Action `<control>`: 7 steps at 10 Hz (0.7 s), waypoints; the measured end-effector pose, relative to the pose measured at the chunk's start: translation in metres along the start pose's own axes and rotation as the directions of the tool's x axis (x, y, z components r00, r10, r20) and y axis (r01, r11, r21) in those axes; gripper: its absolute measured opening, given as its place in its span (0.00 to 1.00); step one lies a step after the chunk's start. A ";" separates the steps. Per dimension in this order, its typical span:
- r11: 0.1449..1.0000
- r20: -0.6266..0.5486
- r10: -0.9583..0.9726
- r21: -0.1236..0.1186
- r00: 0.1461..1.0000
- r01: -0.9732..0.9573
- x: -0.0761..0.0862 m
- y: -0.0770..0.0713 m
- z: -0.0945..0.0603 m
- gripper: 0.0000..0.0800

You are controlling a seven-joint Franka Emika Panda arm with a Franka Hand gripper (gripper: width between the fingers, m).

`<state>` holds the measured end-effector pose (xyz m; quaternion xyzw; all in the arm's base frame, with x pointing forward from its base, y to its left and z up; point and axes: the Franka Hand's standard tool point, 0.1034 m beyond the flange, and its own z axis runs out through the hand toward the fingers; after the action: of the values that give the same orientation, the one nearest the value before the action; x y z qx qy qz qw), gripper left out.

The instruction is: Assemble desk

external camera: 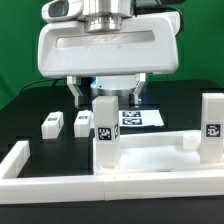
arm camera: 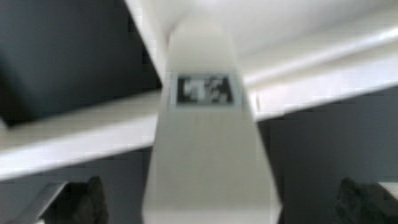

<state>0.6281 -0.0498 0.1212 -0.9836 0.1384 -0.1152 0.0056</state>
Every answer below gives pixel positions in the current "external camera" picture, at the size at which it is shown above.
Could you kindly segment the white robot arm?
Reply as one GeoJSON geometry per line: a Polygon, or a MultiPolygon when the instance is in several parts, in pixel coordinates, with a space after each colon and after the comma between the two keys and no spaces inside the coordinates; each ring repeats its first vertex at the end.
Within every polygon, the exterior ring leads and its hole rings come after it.
{"type": "Polygon", "coordinates": [[[42,7],[47,24],[38,40],[38,69],[67,80],[79,105],[83,77],[97,94],[139,95],[152,74],[179,65],[176,37],[183,15],[173,0],[52,0],[42,7]]]}

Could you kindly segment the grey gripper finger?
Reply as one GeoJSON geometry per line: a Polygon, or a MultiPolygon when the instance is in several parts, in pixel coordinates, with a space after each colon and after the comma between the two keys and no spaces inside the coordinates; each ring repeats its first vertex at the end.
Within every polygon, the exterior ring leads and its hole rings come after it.
{"type": "Polygon", "coordinates": [[[136,87],[133,92],[129,96],[129,103],[131,106],[139,106],[141,104],[141,99],[139,96],[141,95],[142,90],[146,84],[146,74],[145,73],[137,73],[135,75],[136,78],[136,87]]]}
{"type": "Polygon", "coordinates": [[[77,76],[68,76],[67,77],[67,86],[74,96],[75,106],[79,107],[83,100],[83,93],[80,89],[81,79],[77,76]]]}

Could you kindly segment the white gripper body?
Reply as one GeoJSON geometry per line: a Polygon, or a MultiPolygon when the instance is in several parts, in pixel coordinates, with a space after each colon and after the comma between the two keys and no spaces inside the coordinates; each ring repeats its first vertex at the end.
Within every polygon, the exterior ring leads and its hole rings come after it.
{"type": "Polygon", "coordinates": [[[117,32],[87,33],[78,21],[51,23],[40,32],[38,69],[49,78],[168,74],[179,65],[177,13],[140,15],[117,32]]]}

